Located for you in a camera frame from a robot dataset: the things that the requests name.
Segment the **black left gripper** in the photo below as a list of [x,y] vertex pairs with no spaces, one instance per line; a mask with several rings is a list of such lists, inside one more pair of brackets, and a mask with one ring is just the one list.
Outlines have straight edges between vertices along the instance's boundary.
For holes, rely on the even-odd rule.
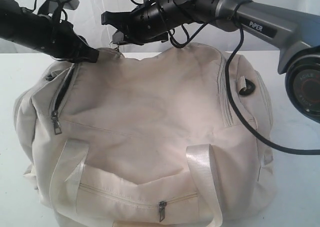
[[88,46],[84,37],[74,32],[74,25],[61,20],[52,31],[50,55],[56,59],[67,60],[73,63],[96,63],[100,52]]

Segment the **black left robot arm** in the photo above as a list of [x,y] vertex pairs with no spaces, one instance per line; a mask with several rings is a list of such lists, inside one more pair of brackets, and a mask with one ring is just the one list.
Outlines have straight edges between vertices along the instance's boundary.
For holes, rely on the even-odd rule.
[[99,51],[74,32],[67,10],[76,10],[79,0],[44,0],[32,9],[15,0],[0,0],[0,37],[3,40],[70,63],[95,63]]

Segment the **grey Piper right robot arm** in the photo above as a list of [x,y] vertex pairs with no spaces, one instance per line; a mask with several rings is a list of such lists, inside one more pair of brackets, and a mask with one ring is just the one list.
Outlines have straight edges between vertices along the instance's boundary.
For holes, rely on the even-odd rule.
[[277,71],[286,75],[291,103],[307,118],[320,120],[318,15],[253,0],[143,0],[129,12],[104,12],[101,23],[116,28],[117,45],[166,42],[173,39],[170,31],[184,24],[242,29],[279,49]]

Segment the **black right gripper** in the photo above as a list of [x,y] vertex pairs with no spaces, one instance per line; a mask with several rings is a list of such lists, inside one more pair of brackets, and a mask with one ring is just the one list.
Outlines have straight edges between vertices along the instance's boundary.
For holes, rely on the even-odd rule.
[[105,11],[101,14],[101,24],[126,27],[125,33],[117,30],[112,35],[113,44],[142,46],[161,41],[162,34],[180,26],[180,10],[174,0],[158,0],[132,11]]

